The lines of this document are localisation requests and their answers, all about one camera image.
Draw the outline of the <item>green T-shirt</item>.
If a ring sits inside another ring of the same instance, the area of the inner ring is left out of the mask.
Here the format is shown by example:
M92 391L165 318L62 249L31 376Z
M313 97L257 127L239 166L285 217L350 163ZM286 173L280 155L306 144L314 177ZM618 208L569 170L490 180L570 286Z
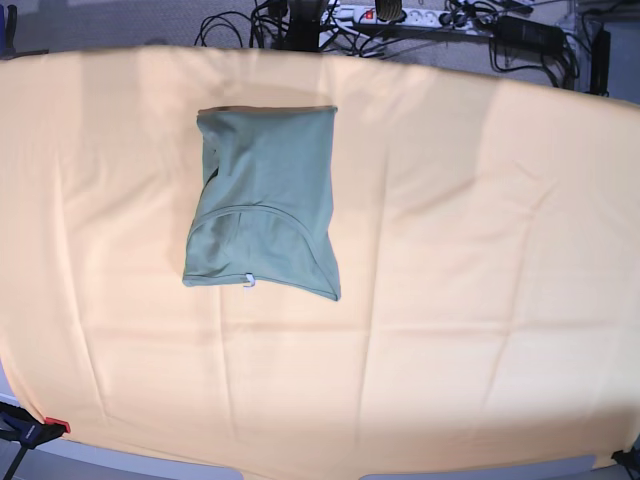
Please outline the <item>green T-shirt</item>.
M187 236L189 287L273 282L337 301L333 105L199 111L203 188Z

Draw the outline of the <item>yellow table cloth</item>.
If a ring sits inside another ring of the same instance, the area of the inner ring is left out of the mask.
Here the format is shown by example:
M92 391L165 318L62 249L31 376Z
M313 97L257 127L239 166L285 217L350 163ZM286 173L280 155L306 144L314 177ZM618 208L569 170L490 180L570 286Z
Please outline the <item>yellow table cloth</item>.
M341 298L185 286L197 113L325 105ZM1 362L72 441L251 477L606 464L639 434L639 110L332 55L5 61Z

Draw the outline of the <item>white power strip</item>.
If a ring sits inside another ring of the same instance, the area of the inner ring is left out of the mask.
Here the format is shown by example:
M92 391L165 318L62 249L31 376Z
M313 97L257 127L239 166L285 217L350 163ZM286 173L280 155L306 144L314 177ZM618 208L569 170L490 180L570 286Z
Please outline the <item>white power strip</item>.
M385 29L437 29L452 27L454 30L469 31L473 28L463 11L454 13L444 10L403 8L399 20L384 21L378 16L374 6L339 4L332 10L332 18L359 28Z

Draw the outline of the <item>black power adapter brick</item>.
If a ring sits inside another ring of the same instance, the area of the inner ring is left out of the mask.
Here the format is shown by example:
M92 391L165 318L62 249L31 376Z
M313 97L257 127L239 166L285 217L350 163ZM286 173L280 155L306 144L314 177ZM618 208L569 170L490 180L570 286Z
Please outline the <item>black power adapter brick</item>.
M560 55L564 51L565 33L556 26L503 16L494 24L494 39L507 47Z

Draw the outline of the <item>black box right background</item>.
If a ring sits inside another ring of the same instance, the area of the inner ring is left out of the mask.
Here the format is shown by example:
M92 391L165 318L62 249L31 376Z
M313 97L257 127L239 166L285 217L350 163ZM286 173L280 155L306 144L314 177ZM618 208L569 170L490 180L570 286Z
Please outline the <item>black box right background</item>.
M600 29L591 47L590 94L608 96L610 51L611 34L607 30Z

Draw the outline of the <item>blue red clamp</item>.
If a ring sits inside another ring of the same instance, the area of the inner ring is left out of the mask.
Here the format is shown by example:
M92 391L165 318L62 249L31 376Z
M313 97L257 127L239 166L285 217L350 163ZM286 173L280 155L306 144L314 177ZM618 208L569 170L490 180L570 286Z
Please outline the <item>blue red clamp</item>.
M46 417L43 422L40 422L26 409L5 402L1 403L1 422L7 426L7 429L1 429L1 439L17 442L20 445L3 480L14 478L29 450L35 450L38 446L71 432L70 425L66 421Z

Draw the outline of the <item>black clamp right corner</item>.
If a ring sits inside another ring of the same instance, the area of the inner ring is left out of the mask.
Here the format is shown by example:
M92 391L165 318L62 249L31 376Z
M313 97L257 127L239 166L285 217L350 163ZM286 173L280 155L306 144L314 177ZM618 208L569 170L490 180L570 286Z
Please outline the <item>black clamp right corner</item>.
M611 455L611 459L625 469L635 472L640 471L640 452L635 447L631 447L628 451L615 451Z

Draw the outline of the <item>black table leg post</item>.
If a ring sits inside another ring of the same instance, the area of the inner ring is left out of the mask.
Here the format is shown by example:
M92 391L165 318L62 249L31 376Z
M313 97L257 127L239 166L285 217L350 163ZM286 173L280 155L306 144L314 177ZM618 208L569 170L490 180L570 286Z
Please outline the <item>black table leg post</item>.
M291 0L288 1L288 7L289 26L284 40L284 49L317 52L324 3L321 0Z

